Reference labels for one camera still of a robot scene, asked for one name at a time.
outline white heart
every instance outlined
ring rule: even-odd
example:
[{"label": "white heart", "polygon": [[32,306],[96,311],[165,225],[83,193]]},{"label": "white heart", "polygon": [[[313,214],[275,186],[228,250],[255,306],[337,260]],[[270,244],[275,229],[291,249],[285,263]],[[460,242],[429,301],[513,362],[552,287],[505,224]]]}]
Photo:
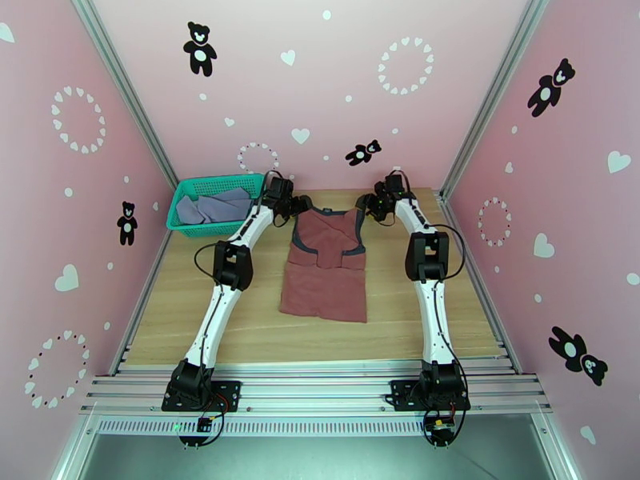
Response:
[{"label": "white heart", "polygon": [[580,428],[580,436],[582,436],[585,440],[587,440],[592,445],[595,444],[595,435],[590,427],[583,426],[582,428]]},{"label": "white heart", "polygon": [[55,280],[55,289],[61,293],[71,291],[79,286],[78,271],[73,264],[67,264],[62,269],[62,276]]},{"label": "white heart", "polygon": [[309,129],[293,129],[291,131],[291,137],[293,137],[298,144],[304,144],[310,135],[311,132]]},{"label": "white heart", "polygon": [[285,53],[280,53],[280,59],[283,60],[287,65],[293,66],[295,62],[295,51],[288,50]]},{"label": "white heart", "polygon": [[14,33],[11,32],[11,28],[4,22],[0,22],[0,40],[15,42]]},{"label": "white heart", "polygon": [[609,165],[609,172],[611,174],[617,173],[618,171],[622,171],[629,164],[631,164],[631,156],[628,154],[620,155],[620,153],[616,150],[612,150],[609,152],[609,157],[607,159],[607,163]]},{"label": "white heart", "polygon": [[555,247],[547,240],[546,235],[538,234],[534,243],[534,255],[536,257],[549,258],[555,254]]}]

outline pink panel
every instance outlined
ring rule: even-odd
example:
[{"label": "pink panel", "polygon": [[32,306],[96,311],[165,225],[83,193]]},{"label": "pink panel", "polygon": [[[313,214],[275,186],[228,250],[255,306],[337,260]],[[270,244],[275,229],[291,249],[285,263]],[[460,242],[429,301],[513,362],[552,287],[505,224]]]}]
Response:
[{"label": "pink panel", "polygon": [[[12,480],[51,475],[172,194],[70,1],[34,2],[0,9],[0,476]],[[119,241],[122,201],[135,204],[132,246]]]},{"label": "pink panel", "polygon": [[[453,198],[518,357],[592,479],[638,476],[639,11],[640,0],[552,0]],[[574,78],[532,117],[538,80],[563,58]],[[565,368],[553,326],[606,362],[602,386],[586,360]]]},{"label": "pink panel", "polygon": [[[369,187],[393,166],[440,187],[526,4],[94,1],[180,179],[276,162],[307,190]],[[209,77],[191,72],[188,22],[210,28]],[[350,166],[374,139],[382,151]]]}]

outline teal plastic basket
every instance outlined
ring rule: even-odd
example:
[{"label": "teal plastic basket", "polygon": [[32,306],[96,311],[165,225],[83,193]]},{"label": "teal plastic basket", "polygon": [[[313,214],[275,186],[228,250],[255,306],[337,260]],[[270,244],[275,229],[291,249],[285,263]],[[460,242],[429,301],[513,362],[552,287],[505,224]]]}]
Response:
[{"label": "teal plastic basket", "polygon": [[178,212],[175,207],[185,195],[191,198],[192,201],[195,201],[198,199],[198,196],[214,196],[215,194],[235,188],[244,188],[253,199],[256,199],[260,196],[263,178],[263,174],[236,174],[180,181],[178,187],[175,189],[174,199],[171,202],[169,215],[166,218],[166,227],[169,230],[182,232],[187,237],[234,234],[244,220],[204,223],[202,225],[183,225],[182,222],[180,222],[180,218],[178,218]]}]

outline wooden surface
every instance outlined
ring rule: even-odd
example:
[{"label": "wooden surface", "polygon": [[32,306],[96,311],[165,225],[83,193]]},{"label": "wooden surface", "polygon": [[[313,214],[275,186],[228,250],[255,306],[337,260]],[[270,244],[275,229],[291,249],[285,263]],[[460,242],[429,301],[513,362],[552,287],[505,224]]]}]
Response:
[{"label": "wooden surface", "polygon": [[[366,191],[308,193],[319,208],[348,210]],[[431,190],[415,191],[432,223],[444,222]],[[267,228],[253,252],[254,280],[232,313],[218,363],[304,362],[420,358],[422,324],[418,298],[404,272],[409,240],[404,225],[378,225],[371,217],[362,226],[366,247],[367,323],[300,318],[278,311],[284,264],[293,222]],[[194,252],[220,238],[186,238],[173,232],[158,279],[135,335],[128,365],[178,363],[188,350],[209,304],[213,283],[193,264]],[[213,249],[200,253],[200,265],[211,270]],[[450,244],[450,272],[460,263]],[[460,357],[500,354],[469,276],[463,271],[446,282],[446,315],[454,350]]]}]

